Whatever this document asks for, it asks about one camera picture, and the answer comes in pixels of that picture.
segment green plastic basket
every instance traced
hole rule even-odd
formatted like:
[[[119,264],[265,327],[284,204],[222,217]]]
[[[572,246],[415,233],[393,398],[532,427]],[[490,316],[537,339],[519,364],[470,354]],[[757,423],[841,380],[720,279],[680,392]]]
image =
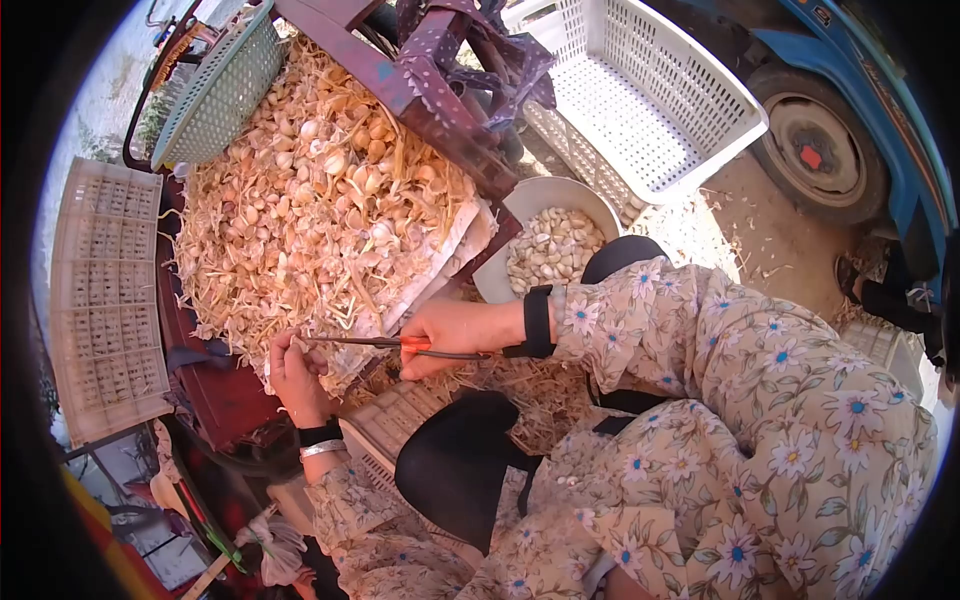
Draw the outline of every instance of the green plastic basket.
[[[207,162],[244,130],[283,65],[280,43],[264,0],[210,50],[178,98],[160,132],[150,166]]]

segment purple cloth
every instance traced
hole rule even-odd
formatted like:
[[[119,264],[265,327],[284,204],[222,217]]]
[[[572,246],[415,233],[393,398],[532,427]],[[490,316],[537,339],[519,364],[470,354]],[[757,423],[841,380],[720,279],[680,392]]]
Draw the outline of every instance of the purple cloth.
[[[505,35],[499,19],[504,3],[505,0],[495,0],[487,14],[483,14],[472,0],[397,0],[397,33],[402,48],[396,61],[406,68],[405,77],[415,94],[421,96],[424,105],[445,128],[457,127],[471,135],[496,132],[513,122],[528,97],[548,108],[557,105],[553,82],[547,73],[555,59],[529,34]],[[460,44],[448,30],[415,32],[426,11],[433,6],[468,15],[472,23],[467,39],[488,40],[502,57],[516,85],[504,82],[495,73],[460,66],[456,61]],[[500,92],[506,101],[478,128],[460,99],[450,93],[449,84],[455,82]]]

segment silver bangle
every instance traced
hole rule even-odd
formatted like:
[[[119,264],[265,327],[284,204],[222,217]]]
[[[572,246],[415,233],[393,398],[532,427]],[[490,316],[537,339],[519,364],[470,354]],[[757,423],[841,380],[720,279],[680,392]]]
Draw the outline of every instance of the silver bangle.
[[[303,462],[303,459],[308,456],[323,454],[324,452],[334,452],[336,450],[346,451],[347,444],[343,440],[327,440],[326,442],[320,442],[319,444],[313,444],[306,448],[301,448],[300,461]]]

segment white bowl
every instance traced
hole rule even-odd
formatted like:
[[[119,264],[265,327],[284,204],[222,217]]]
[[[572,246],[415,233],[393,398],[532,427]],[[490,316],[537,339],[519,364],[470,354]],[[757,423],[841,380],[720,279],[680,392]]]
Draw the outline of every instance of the white bowl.
[[[503,199],[503,203],[522,225],[526,225],[545,208],[576,208],[584,211],[603,232],[608,243],[623,235],[623,227],[611,206],[579,181],[563,177],[523,180]],[[497,251],[473,274],[477,291],[490,304],[516,300],[516,294],[510,287],[510,276],[507,275],[509,245]]]

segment floral clothing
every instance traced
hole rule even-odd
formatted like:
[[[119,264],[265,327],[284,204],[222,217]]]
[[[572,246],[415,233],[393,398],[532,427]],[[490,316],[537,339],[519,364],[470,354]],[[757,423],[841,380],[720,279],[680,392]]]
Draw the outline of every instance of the floral clothing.
[[[308,489],[354,598],[587,598],[613,558],[657,598],[852,598],[884,572],[933,475],[935,426],[822,320],[720,271],[634,263],[556,287],[555,356],[604,392],[676,398],[618,435],[594,409],[501,501],[473,570],[346,464]],[[508,470],[505,496],[522,473]]]

